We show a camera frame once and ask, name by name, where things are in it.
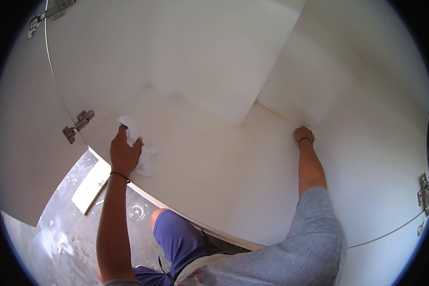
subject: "wrist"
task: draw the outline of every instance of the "wrist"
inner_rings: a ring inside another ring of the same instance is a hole
[[[308,142],[308,143],[310,143],[311,145],[313,145],[313,141],[312,140],[310,140],[309,138],[307,138],[307,137],[303,137],[303,138],[301,138],[300,140],[299,140],[299,148],[300,148],[300,145],[301,145],[301,143],[302,142]]]
[[[113,172],[111,172],[111,173],[110,173],[110,176],[114,176],[114,178],[115,178],[116,180],[117,180],[117,179],[119,179],[119,180],[123,180],[126,184],[130,183],[129,178],[128,178],[128,177],[126,177],[125,175],[122,175],[121,173],[118,173],[118,172],[113,171]]]
[[[121,175],[123,175],[123,176],[125,176],[125,177],[129,177],[130,176],[130,174],[132,173],[131,171],[126,171],[125,169],[122,169],[122,168],[115,168],[115,167],[112,167],[111,168],[111,172],[115,172],[115,173],[119,173],[119,174],[121,174]]]

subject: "blue shorts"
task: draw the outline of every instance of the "blue shorts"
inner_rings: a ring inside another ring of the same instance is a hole
[[[157,216],[153,234],[172,264],[167,274],[173,279],[176,279],[184,267],[197,258],[222,252],[214,245],[208,247],[205,237],[194,226],[169,209]],[[166,274],[145,266],[134,268],[133,272],[144,286],[172,284]]]

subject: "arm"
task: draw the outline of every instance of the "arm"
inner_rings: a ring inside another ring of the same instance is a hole
[[[131,148],[127,145],[127,127],[121,125],[111,142],[112,171],[127,178],[137,166],[141,138]],[[111,174],[97,232],[97,260],[103,281],[117,278],[135,279],[130,259],[126,220],[126,178]]]
[[[313,134],[305,127],[294,131],[294,138],[299,143],[299,197],[312,187],[327,189],[326,176],[313,149]]]

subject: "person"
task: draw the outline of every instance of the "person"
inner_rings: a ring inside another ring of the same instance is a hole
[[[169,209],[158,209],[151,216],[153,234],[172,264],[169,273],[159,273],[131,266],[126,183],[137,165],[142,139],[129,147],[126,127],[121,125],[111,143],[112,174],[97,234],[99,281],[106,286],[338,284],[346,238],[332,209],[312,132],[301,127],[294,138],[300,149],[299,202],[284,241],[229,255],[187,220]]]

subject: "cabinet hinge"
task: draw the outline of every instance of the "cabinet hinge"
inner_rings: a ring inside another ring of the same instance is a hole
[[[421,190],[418,192],[418,205],[424,205],[424,218],[423,223],[418,227],[418,236],[423,233],[424,223],[429,216],[429,180],[425,173],[419,178],[419,183],[421,184]]]
[[[41,21],[49,16],[52,16],[53,20],[56,20],[63,15],[65,15],[65,11],[68,7],[72,6],[76,3],[76,0],[56,0],[54,1],[54,6],[47,9],[43,13],[38,13],[32,20],[29,22],[29,31],[28,36],[29,39],[35,36],[36,28],[40,26]]]
[[[79,132],[81,129],[83,129],[91,119],[95,116],[95,113],[92,110],[89,110],[86,112],[85,110],[81,111],[80,114],[78,114],[78,122],[74,125],[74,127],[69,128],[68,126],[65,126],[63,128],[63,134],[67,139],[69,140],[70,144],[73,144],[74,142],[74,136],[76,132]]]

